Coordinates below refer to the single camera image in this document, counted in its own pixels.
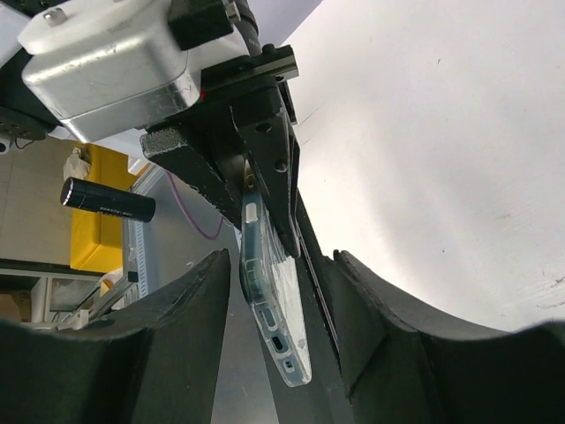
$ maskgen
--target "clear phone case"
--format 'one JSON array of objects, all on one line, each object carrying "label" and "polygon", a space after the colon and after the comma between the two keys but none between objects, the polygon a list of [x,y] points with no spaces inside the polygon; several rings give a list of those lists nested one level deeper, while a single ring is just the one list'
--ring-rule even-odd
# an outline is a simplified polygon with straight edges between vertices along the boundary
[{"label": "clear phone case", "polygon": [[240,274],[247,302],[283,380],[295,387],[312,379],[302,300],[294,258],[287,256],[245,169]]}]

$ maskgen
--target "white wall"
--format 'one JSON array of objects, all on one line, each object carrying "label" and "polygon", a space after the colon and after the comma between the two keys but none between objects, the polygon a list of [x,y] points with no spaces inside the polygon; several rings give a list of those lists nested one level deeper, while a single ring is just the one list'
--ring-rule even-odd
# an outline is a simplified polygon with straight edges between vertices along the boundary
[{"label": "white wall", "polygon": [[248,0],[262,44],[281,45],[322,0]]},{"label": "white wall", "polygon": [[0,67],[4,66],[19,50],[19,31],[27,18],[0,2]]},{"label": "white wall", "polygon": [[565,3],[324,0],[290,37],[322,249],[500,329],[565,318]]},{"label": "white wall", "polygon": [[73,146],[47,138],[0,155],[0,258],[69,264],[71,210],[59,198]]}]

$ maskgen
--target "yellow box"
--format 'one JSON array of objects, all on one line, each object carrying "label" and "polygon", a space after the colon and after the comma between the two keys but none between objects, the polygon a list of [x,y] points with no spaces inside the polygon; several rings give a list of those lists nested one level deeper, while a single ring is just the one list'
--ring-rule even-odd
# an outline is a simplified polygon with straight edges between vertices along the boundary
[{"label": "yellow box", "polygon": [[[87,180],[129,189],[137,177],[127,171],[127,156],[93,144],[87,145],[91,168]],[[71,268],[110,272],[122,267],[120,218],[72,210]]]}]

